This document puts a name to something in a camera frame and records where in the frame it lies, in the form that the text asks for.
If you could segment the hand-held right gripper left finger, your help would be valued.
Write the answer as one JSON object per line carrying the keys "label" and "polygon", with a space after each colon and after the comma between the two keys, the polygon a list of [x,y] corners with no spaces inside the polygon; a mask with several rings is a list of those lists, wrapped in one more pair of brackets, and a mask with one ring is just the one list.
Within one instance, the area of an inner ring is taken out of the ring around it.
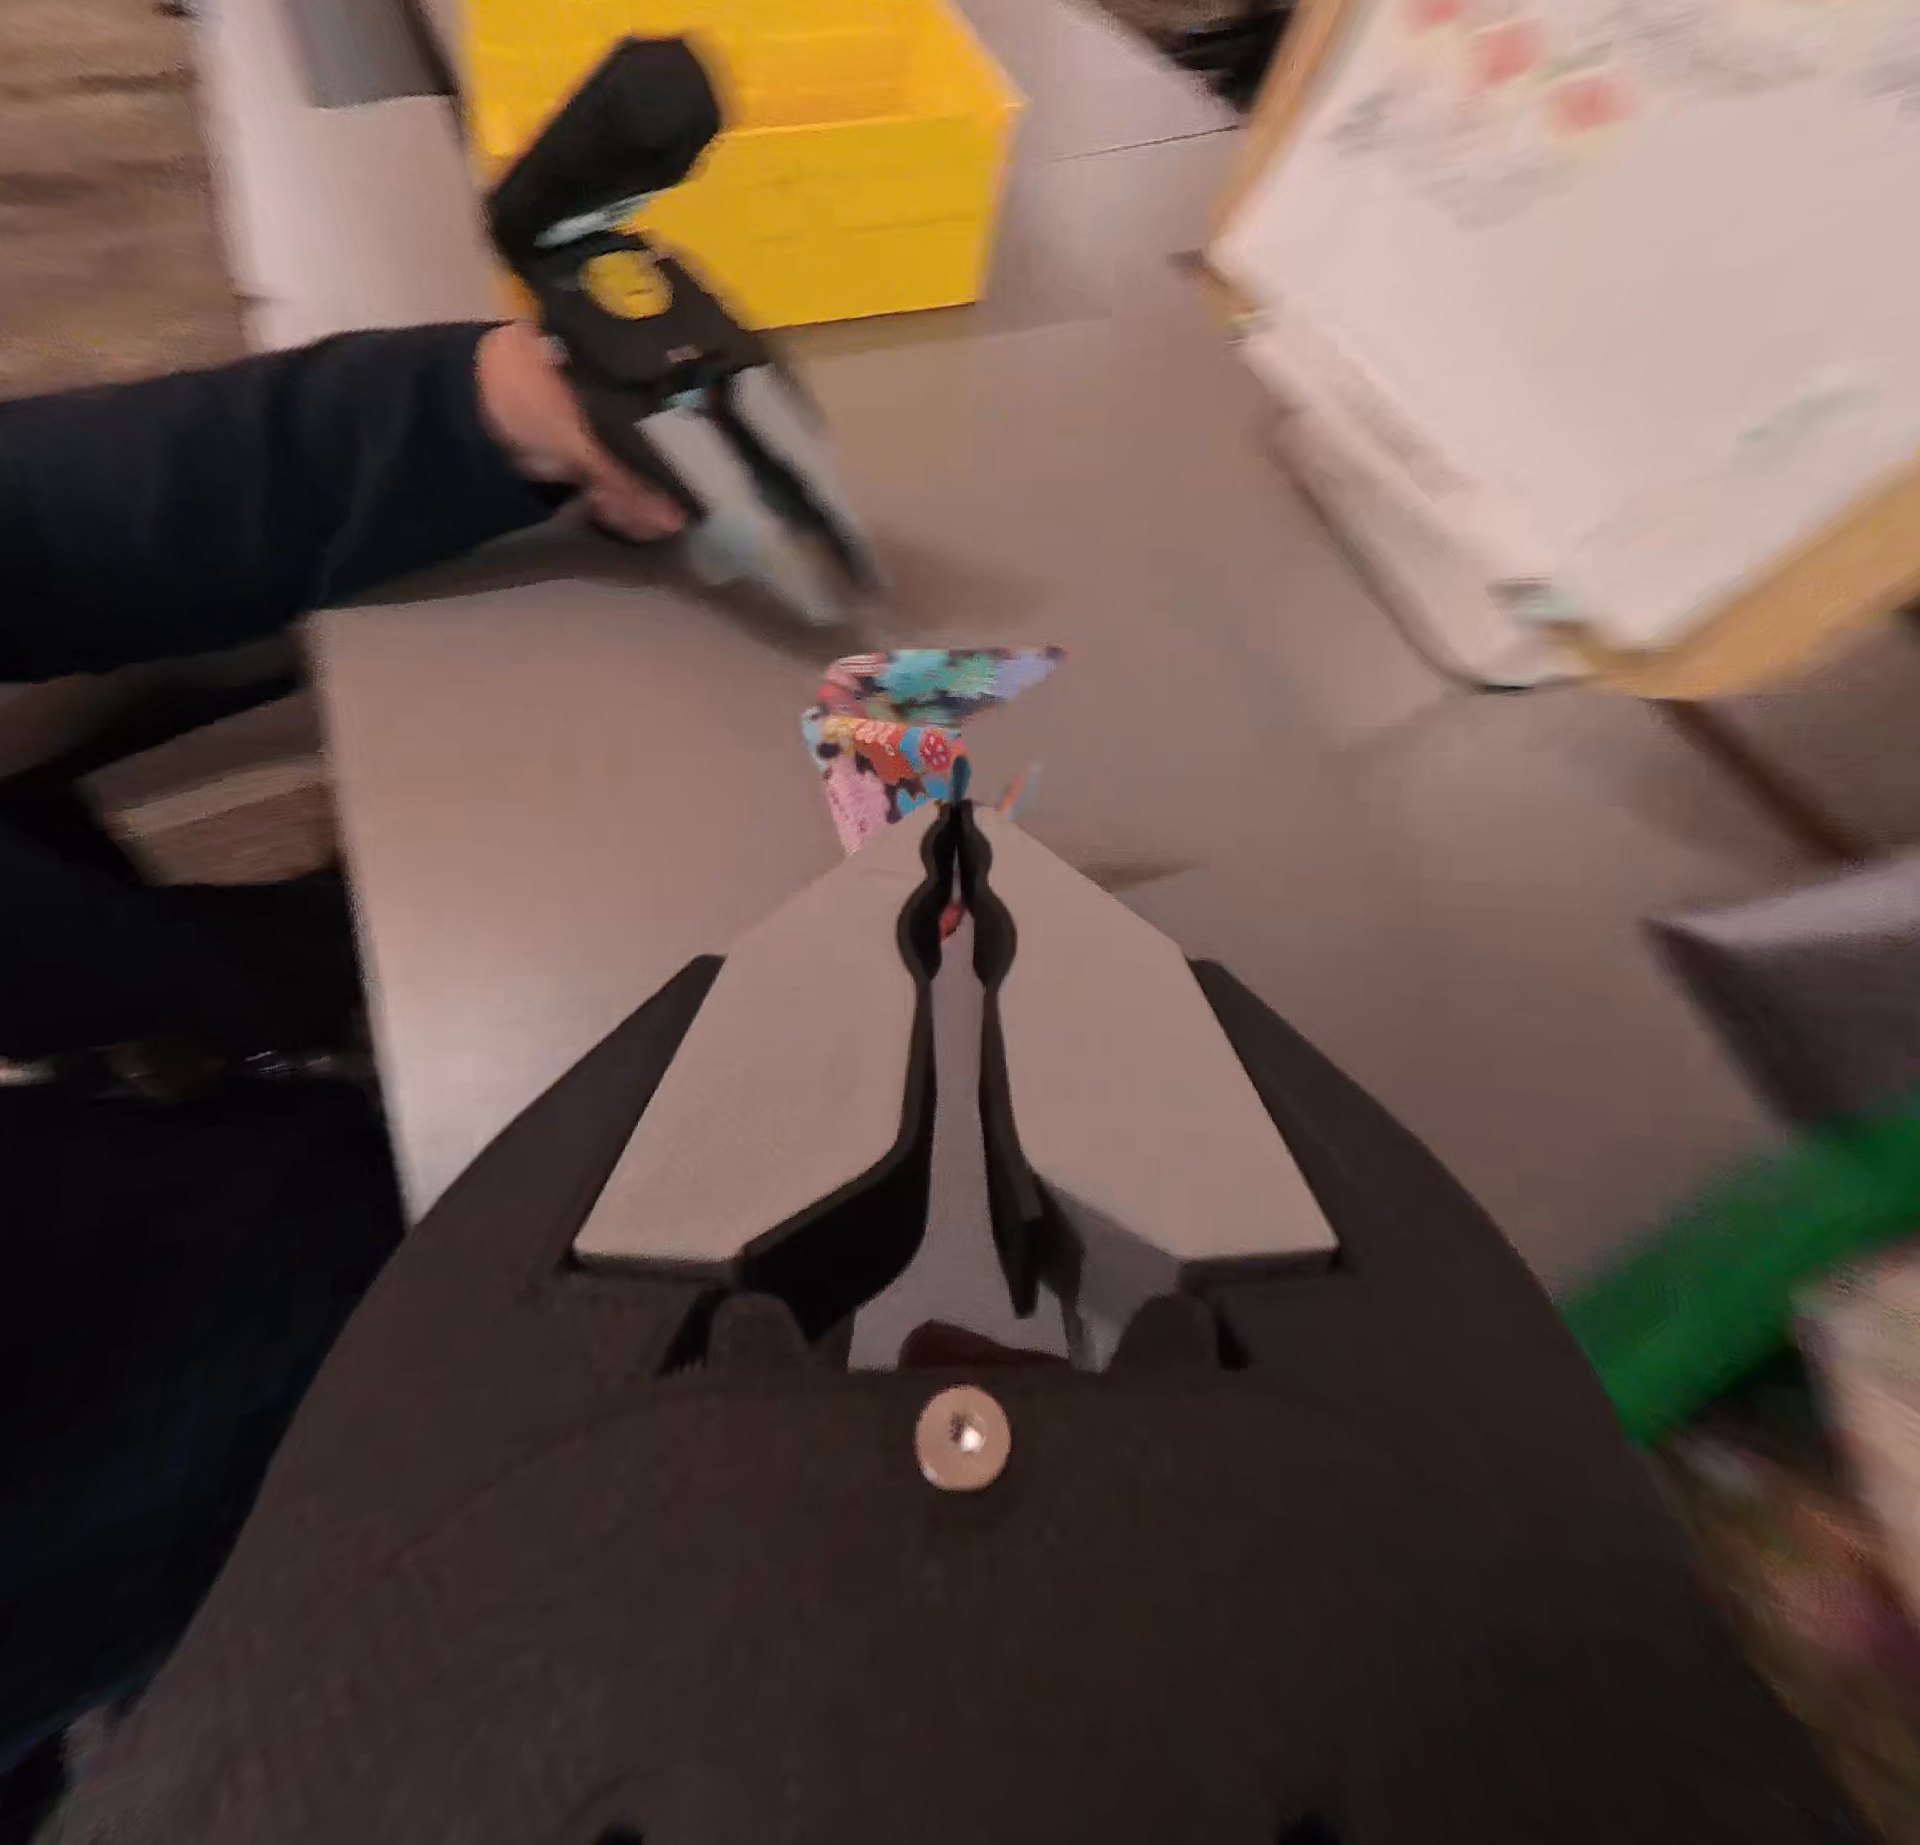
{"label": "hand-held right gripper left finger", "polygon": [[573,1236],[588,1270],[779,1300],[808,1338],[915,1257],[952,825],[875,834],[732,946]]}

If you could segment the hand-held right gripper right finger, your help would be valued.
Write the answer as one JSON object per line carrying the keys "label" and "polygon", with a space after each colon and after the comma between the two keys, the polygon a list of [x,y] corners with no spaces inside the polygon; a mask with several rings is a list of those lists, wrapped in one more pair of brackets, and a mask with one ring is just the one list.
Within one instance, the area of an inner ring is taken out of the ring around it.
{"label": "hand-held right gripper right finger", "polygon": [[1182,949],[994,809],[955,864],[979,985],[978,1121],[1019,1313],[1100,1368],[1148,1302],[1322,1272],[1332,1223]]}

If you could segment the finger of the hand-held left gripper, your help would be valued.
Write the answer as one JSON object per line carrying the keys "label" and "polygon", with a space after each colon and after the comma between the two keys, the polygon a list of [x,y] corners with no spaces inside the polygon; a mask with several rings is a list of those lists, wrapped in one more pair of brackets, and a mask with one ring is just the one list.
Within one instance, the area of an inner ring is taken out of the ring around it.
{"label": "finger of the hand-held left gripper", "polygon": [[748,576],[811,627],[848,624],[889,580],[815,401],[779,363],[759,363],[724,380],[715,417],[748,478]]}
{"label": "finger of the hand-held left gripper", "polygon": [[669,406],[632,422],[635,447],[690,502],[684,563],[710,589],[786,592],[788,527],[734,441],[702,410]]}

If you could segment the floral origami paper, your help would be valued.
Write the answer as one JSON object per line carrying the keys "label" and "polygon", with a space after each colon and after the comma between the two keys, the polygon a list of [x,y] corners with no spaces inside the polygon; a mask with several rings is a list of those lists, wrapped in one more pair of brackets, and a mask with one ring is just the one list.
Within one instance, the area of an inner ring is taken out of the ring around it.
{"label": "floral origami paper", "polygon": [[966,727],[1047,680],[1064,660],[1062,647],[912,647],[827,664],[798,728],[841,854],[966,798]]}

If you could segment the person's left forearm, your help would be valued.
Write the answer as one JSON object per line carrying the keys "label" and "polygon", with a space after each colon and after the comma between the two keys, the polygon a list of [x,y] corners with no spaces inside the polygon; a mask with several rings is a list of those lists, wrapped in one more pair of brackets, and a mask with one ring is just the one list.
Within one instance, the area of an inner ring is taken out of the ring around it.
{"label": "person's left forearm", "polygon": [[1,406],[1,679],[237,649],[532,528],[478,323],[348,332]]}

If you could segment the person's left hand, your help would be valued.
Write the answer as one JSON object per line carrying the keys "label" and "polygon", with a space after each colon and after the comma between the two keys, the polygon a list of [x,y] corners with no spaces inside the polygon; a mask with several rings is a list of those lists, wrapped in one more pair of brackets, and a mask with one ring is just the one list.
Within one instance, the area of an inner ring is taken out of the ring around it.
{"label": "person's left hand", "polygon": [[560,357],[529,325],[484,332],[473,382],[492,441],[523,478],[560,489],[607,536],[649,542],[684,533],[682,507],[602,445]]}

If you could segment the yellow plastic bin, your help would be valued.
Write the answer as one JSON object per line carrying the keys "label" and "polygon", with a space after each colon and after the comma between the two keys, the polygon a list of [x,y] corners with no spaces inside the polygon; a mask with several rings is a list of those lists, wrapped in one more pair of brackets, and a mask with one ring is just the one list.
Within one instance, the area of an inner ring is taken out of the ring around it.
{"label": "yellow plastic bin", "polygon": [[975,303],[1023,99],[954,0],[456,0],[489,186],[624,37],[682,38],[724,128],[627,232],[754,329]]}

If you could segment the white cabinet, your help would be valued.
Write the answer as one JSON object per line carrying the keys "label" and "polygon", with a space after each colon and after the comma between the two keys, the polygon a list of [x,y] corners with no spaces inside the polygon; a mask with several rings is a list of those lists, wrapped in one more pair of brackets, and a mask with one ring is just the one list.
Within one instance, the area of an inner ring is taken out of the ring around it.
{"label": "white cabinet", "polygon": [[432,0],[183,3],[248,345],[495,319]]}

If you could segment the green plastic item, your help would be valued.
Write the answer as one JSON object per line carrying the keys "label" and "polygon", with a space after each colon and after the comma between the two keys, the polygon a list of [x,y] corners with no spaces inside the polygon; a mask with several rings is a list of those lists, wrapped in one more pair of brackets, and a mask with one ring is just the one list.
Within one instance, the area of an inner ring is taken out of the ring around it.
{"label": "green plastic item", "polygon": [[1907,1092],[1732,1166],[1553,1302],[1623,1434],[1654,1448],[1794,1347],[1805,1290],[1916,1228]]}

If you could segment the grey box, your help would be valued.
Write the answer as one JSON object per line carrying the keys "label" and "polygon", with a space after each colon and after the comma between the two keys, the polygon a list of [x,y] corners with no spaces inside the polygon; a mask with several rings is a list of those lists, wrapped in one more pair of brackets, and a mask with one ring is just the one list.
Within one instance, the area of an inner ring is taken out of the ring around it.
{"label": "grey box", "polygon": [[1916,1098],[1916,851],[1654,918],[1643,934],[1782,1122],[1819,1129]]}

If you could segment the wooden framed printed board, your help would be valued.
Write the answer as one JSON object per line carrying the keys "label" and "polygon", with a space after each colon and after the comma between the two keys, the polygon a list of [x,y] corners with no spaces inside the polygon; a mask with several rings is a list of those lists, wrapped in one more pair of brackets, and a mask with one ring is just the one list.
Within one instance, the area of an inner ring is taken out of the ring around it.
{"label": "wooden framed printed board", "polygon": [[1443,679],[1761,691],[1916,608],[1917,0],[1298,0],[1204,260]]}

